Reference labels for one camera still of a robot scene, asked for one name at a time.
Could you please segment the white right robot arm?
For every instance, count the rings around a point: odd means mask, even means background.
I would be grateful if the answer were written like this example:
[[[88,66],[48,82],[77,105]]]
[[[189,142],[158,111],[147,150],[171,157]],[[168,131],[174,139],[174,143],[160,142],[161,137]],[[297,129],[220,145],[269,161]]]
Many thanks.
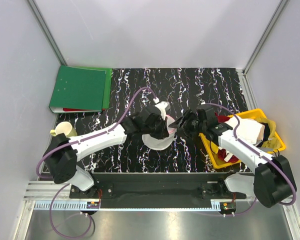
[[[220,123],[215,115],[215,103],[204,103],[196,112],[188,109],[169,125],[184,138],[203,134],[213,142],[241,160],[253,173],[233,173],[217,185],[218,195],[229,198],[234,193],[255,197],[264,207],[276,204],[291,206],[297,199],[297,186],[286,157],[277,157],[262,151],[237,134],[238,126]]]

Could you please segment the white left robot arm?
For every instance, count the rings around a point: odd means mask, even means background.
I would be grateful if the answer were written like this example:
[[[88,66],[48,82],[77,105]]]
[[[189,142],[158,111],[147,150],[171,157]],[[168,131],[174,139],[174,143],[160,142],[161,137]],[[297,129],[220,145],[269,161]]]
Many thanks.
[[[77,163],[92,153],[122,145],[134,137],[141,137],[143,144],[151,150],[165,150],[172,144],[175,134],[169,127],[173,122],[167,114],[169,109],[170,104],[161,101],[95,132],[73,137],[64,133],[54,136],[43,155],[53,182],[74,185],[85,197],[93,198],[98,193],[98,186],[92,175]]]

